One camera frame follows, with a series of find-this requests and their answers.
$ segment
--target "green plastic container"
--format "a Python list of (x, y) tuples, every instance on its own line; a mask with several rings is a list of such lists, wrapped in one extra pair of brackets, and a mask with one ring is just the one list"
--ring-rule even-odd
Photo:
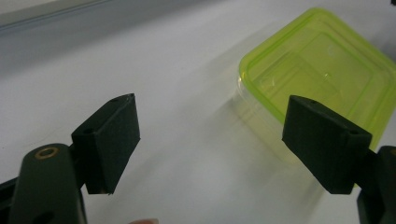
[(307, 10), (248, 53), (239, 73), (240, 97), (266, 122), (254, 129), (272, 135), (263, 138), (274, 151), (284, 147), (291, 94), (317, 100), (370, 132), (371, 149), (396, 106), (393, 61), (322, 8)]

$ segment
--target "brass insert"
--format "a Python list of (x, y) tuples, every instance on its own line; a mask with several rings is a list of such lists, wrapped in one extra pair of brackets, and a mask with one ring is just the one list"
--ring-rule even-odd
[(45, 148), (39, 150), (35, 154), (35, 158), (38, 160), (45, 160), (45, 159), (55, 156), (58, 153), (58, 151), (59, 151), (59, 148), (57, 148), (57, 147), (45, 147)]

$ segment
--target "screw hole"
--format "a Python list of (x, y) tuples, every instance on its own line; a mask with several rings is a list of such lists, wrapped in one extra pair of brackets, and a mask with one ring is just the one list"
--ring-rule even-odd
[(47, 158), (51, 158), (51, 157), (55, 156), (58, 153), (58, 151), (59, 151), (59, 148), (57, 148), (57, 147), (46, 147), (46, 148), (39, 150), (35, 154), (35, 158), (38, 160), (44, 160)]
[(53, 212), (45, 212), (33, 219), (32, 224), (46, 224), (50, 223), (54, 218)]

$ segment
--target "white table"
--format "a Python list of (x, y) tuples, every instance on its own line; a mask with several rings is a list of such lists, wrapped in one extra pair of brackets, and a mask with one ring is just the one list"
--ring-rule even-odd
[[(237, 66), (310, 7), (326, 7), (396, 61), (388, 0), (110, 1), (0, 32), (0, 182), (23, 156), (70, 133), (109, 99), (136, 95), (142, 140), (89, 223), (359, 223), (235, 114)], [(396, 114), (380, 142), (396, 146)]]

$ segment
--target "plastic container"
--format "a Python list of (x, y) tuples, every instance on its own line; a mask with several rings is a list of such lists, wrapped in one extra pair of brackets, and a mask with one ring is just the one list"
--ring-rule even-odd
[(296, 161), (281, 141), (291, 94), (358, 124), (375, 149), (396, 106), (396, 66), (331, 12), (311, 8), (239, 65), (238, 114), (284, 161)]

